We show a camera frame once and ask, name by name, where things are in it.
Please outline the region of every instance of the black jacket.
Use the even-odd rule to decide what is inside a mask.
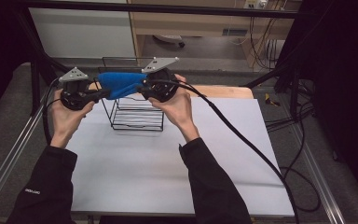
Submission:
[[[252,223],[245,202],[201,138],[179,148],[188,169],[199,224]],[[77,155],[46,147],[7,224],[73,224],[72,172]]]

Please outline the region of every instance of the wire rack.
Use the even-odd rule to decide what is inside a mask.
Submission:
[[[103,67],[98,70],[102,72],[135,72],[140,73],[153,58],[120,58],[104,57]],[[162,132],[164,124],[164,113],[153,107],[142,95],[132,95],[114,101],[112,109],[108,111],[104,101],[107,117],[114,130],[121,131],[155,131]]]
[[[110,112],[108,112],[105,104],[103,106],[114,130],[163,131],[164,113],[146,100],[130,97],[121,98],[115,100]]]

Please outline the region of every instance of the white tabletop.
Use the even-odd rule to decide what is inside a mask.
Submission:
[[[277,165],[253,99],[210,98]],[[233,180],[252,216],[294,215],[283,184],[200,98],[192,98],[200,135]],[[111,108],[113,102],[106,102]],[[77,155],[72,211],[89,214],[194,214],[187,169],[179,155],[185,139],[167,119],[163,132],[115,131],[103,104],[82,121],[68,149]]]

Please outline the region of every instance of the handheld controller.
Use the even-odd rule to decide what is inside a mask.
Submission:
[[[175,75],[167,66],[177,61],[178,58],[154,58],[145,69],[142,69],[146,78],[139,83],[136,91],[145,99],[153,97],[161,102],[170,100],[176,94],[178,87],[173,83],[176,80]],[[60,77],[59,81],[63,85],[62,104],[71,110],[81,110],[91,101],[98,103],[100,99],[109,97],[111,93],[110,90],[105,89],[89,90],[93,81],[76,67]]]
[[[59,78],[63,85],[61,102],[71,110],[81,110],[91,101],[98,103],[104,97],[109,96],[110,91],[89,90],[93,83],[89,76],[78,70],[76,67]]]

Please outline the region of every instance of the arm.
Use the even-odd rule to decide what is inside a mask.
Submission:
[[[55,92],[55,99],[60,98],[60,93]],[[75,223],[71,219],[71,178],[77,155],[64,148],[93,104],[80,111],[67,109],[61,101],[53,104],[54,135],[50,146],[39,157],[30,180],[18,195],[7,224]]]
[[[168,102],[161,103],[152,98],[149,101],[152,106],[164,111],[187,142],[184,147],[180,147],[180,153],[188,168],[199,224],[252,223],[246,204],[231,179],[200,138],[192,118],[190,95],[179,88]]]

